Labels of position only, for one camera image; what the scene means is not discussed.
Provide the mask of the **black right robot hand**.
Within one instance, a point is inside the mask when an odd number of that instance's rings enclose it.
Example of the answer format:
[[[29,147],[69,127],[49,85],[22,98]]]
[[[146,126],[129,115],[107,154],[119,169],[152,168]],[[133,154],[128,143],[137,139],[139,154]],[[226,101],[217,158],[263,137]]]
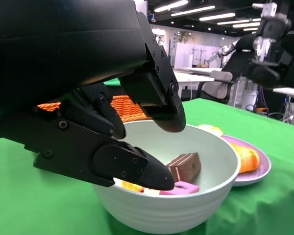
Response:
[[[244,67],[248,64],[248,61],[254,58],[255,49],[253,43],[255,39],[255,34],[247,34],[230,45],[224,46],[219,51],[222,56],[231,54],[230,59],[221,71],[231,73],[233,82],[237,81],[242,75]]]

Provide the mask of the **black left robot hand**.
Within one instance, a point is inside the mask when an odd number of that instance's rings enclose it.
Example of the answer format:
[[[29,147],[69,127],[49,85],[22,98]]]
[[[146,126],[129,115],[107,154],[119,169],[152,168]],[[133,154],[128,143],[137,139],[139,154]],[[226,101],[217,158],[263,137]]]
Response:
[[[173,189],[163,163],[123,141],[114,78],[163,130],[184,130],[170,61],[134,1],[0,0],[0,138],[38,153],[38,169]]]

